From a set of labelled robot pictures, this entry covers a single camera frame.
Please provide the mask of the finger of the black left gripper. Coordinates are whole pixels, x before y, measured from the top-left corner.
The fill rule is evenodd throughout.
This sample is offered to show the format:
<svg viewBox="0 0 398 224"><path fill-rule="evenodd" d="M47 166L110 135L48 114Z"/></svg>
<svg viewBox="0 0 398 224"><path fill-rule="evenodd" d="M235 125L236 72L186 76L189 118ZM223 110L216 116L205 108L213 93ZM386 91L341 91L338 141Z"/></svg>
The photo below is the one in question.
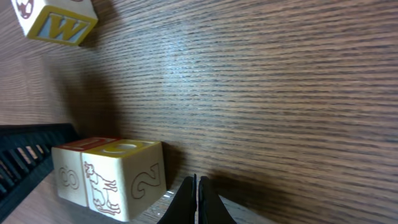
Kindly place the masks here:
<svg viewBox="0 0 398 224"><path fill-rule="evenodd" d="M1 126L1 220L53 171L51 148L80 137L72 124Z"/></svg>

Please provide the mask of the wooden block number 8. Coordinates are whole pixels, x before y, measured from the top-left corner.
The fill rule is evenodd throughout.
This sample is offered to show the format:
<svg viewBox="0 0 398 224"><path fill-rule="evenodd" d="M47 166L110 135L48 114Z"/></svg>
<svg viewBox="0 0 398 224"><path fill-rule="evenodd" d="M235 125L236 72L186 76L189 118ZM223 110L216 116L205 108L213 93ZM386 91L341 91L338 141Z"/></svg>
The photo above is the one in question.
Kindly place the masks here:
<svg viewBox="0 0 398 224"><path fill-rule="evenodd" d="M81 155L83 152L115 142L119 138L92 137L52 147L52 160L58 196L83 207L88 206Z"/></svg>

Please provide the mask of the wooden block green side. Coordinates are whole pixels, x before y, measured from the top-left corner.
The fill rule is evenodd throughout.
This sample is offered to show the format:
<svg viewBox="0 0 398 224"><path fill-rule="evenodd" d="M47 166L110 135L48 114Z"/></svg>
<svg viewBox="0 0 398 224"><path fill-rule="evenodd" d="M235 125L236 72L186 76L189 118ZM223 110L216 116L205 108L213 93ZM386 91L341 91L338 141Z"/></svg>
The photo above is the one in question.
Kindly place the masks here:
<svg viewBox="0 0 398 224"><path fill-rule="evenodd" d="M165 191L162 143L122 139L81 155L91 210L128 222Z"/></svg>

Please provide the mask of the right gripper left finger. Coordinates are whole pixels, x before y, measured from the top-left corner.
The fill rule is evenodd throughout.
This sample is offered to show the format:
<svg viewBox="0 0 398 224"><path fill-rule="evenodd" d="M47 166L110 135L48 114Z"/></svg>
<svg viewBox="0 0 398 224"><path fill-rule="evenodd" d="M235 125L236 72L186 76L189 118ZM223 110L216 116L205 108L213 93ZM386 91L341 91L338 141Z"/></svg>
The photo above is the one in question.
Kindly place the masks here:
<svg viewBox="0 0 398 224"><path fill-rule="evenodd" d="M187 176L158 224L194 224L197 210L197 175Z"/></svg>

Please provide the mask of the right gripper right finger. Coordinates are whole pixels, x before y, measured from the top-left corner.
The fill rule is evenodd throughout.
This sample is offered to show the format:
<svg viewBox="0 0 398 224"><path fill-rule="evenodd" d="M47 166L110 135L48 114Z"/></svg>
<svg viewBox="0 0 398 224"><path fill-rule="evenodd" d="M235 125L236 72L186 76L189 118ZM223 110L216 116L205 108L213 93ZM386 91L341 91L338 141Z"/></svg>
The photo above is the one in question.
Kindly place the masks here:
<svg viewBox="0 0 398 224"><path fill-rule="evenodd" d="M200 178L198 188L198 223L236 224L206 176Z"/></svg>

